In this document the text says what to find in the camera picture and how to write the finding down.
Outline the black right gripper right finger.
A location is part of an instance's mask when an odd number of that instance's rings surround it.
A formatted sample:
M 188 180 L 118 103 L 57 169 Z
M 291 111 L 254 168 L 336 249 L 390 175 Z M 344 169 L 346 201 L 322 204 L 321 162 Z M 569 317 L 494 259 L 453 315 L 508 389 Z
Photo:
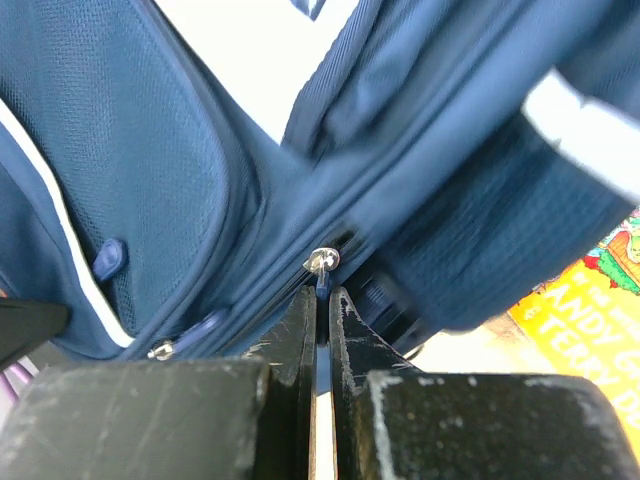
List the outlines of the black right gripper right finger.
M 635 479 L 616 413 L 590 381 L 562 375 L 428 373 L 360 318 L 328 304 L 340 479 Z

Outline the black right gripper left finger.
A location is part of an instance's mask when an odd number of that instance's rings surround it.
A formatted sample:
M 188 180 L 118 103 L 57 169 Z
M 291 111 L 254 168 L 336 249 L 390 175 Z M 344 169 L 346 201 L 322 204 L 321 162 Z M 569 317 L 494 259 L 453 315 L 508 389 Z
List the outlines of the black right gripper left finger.
M 1 433 L 5 479 L 309 479 L 316 295 L 226 359 L 73 364 L 28 386 Z

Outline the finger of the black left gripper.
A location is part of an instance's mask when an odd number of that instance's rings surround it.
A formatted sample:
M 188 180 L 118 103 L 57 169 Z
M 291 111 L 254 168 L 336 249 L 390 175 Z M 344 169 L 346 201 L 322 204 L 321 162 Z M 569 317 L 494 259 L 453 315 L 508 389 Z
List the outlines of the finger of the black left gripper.
M 2 297 L 0 314 L 2 370 L 62 333 L 69 322 L 67 306 L 24 299 Z

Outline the navy blue student backpack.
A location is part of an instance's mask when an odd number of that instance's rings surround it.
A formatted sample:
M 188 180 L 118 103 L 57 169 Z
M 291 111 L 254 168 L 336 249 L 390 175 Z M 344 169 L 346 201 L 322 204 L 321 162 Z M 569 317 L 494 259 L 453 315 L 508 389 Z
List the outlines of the navy blue student backpack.
M 240 351 L 328 274 L 407 351 L 639 200 L 635 1 L 362 1 L 281 141 L 152 1 L 1 5 L 1 291 L 91 360 Z

